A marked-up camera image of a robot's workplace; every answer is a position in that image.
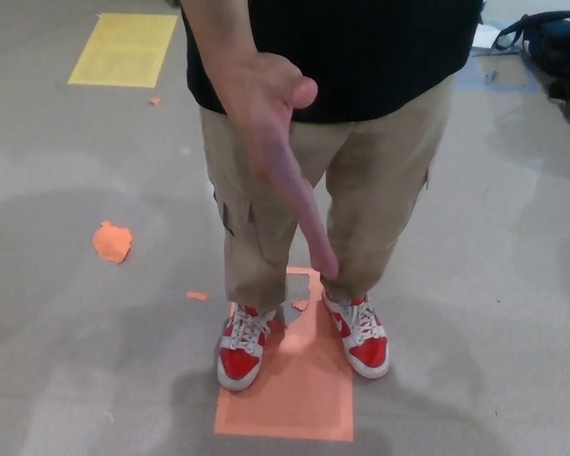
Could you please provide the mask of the person's right hand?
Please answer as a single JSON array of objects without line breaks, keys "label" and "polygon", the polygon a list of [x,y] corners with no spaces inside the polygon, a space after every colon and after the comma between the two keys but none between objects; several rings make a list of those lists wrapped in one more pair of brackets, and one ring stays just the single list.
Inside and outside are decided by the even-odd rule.
[{"label": "person's right hand", "polygon": [[314,190],[290,142],[294,111],[310,106],[316,82],[289,60],[256,52],[238,62],[220,90],[222,103],[246,147],[252,170],[283,201],[307,241],[313,268],[326,278],[338,262],[319,216]]}]

